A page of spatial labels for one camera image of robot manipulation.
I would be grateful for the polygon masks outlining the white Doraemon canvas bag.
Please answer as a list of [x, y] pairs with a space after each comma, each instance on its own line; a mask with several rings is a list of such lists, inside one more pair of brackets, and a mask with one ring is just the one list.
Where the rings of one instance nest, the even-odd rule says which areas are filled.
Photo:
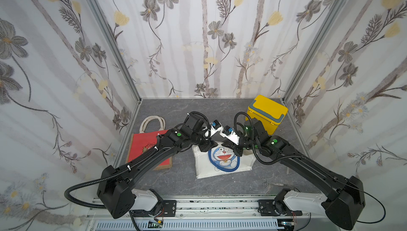
[[249, 150], [244, 150], [242, 157], [239, 157], [232, 149], [222, 146], [221, 142], [217, 141], [216, 144], [208, 152], [200, 151], [198, 146], [192, 147], [197, 179], [252, 170], [256, 158]]

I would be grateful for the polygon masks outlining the red jute Christmas bag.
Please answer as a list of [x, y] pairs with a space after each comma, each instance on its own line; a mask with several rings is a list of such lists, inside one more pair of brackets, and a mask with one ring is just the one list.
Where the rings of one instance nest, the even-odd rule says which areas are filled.
[[[159, 130], [154, 132], [145, 132], [147, 125], [153, 120], [157, 120], [160, 123]], [[146, 117], [138, 129], [138, 133], [133, 134], [130, 139], [130, 147], [127, 154], [126, 163], [133, 161], [143, 153], [147, 152], [149, 149], [153, 148], [157, 143], [156, 137], [158, 135], [164, 135], [167, 132], [165, 127], [166, 123], [162, 117], [157, 115]]]

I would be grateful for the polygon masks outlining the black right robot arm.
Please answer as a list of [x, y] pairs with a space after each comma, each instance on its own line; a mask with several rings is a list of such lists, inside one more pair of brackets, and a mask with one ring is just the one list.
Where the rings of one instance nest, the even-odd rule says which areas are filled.
[[298, 151], [287, 140], [280, 136], [269, 135], [262, 122], [245, 115], [244, 124], [237, 122], [234, 126], [224, 126], [219, 133], [226, 138], [226, 145], [237, 155], [249, 148], [256, 160], [263, 165], [283, 164], [292, 169], [308, 182], [316, 186], [322, 193], [324, 201], [316, 203], [310, 196], [301, 196], [298, 192], [285, 190], [275, 197], [275, 203], [281, 208], [294, 211], [308, 211], [327, 216], [335, 225], [343, 230], [352, 230], [366, 205], [362, 181], [351, 176], [346, 178], [337, 174]]

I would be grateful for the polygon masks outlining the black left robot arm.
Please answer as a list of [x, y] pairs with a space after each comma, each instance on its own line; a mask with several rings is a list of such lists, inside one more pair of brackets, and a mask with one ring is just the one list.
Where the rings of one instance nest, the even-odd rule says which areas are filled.
[[[199, 112], [190, 112], [185, 121], [164, 134], [158, 134], [156, 144], [134, 160], [114, 168], [106, 167], [96, 180], [73, 185], [64, 192], [65, 198], [79, 206], [93, 209], [106, 209], [114, 219], [122, 217], [135, 205], [136, 195], [132, 193], [138, 180], [149, 170], [193, 145], [203, 152], [216, 147], [212, 135], [222, 128], [219, 121], [209, 120]], [[88, 186], [97, 185], [97, 197], [101, 204], [79, 200], [71, 192]]]

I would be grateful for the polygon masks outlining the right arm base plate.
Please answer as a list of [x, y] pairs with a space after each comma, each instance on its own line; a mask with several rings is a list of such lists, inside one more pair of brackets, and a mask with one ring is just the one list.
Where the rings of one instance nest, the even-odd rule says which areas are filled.
[[301, 211], [292, 211], [290, 210], [286, 204], [281, 200], [259, 200], [258, 201], [258, 213], [262, 217], [265, 216], [302, 216], [303, 213]]

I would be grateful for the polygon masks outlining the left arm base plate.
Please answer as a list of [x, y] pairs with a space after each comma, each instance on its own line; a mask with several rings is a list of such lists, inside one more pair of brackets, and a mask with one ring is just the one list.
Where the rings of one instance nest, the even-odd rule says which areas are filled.
[[159, 212], [159, 217], [175, 217], [177, 210], [176, 200], [164, 200], [162, 202], [162, 209]]

